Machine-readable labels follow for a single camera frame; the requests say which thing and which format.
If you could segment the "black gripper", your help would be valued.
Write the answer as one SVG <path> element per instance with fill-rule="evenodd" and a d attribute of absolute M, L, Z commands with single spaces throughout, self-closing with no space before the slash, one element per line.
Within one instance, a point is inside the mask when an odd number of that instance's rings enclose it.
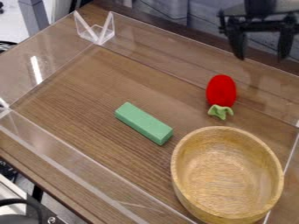
<path fill-rule="evenodd" d="M 299 10 L 277 12 L 267 15 L 249 15 L 221 10 L 219 32 L 229 35 L 229 43 L 234 55 L 243 60 L 246 57 L 247 35 L 245 32 L 281 32 L 278 41 L 278 58 L 290 55 L 295 34 L 299 34 Z"/>

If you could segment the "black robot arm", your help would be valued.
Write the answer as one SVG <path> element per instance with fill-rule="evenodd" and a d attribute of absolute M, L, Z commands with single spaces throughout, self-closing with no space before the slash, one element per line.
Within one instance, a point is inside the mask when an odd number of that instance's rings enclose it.
<path fill-rule="evenodd" d="M 249 32 L 278 32 L 277 57 L 285 60 L 299 34 L 299 2 L 286 0 L 243 0 L 221 9 L 219 32 L 229 38 L 234 55 L 243 60 L 249 45 Z"/>

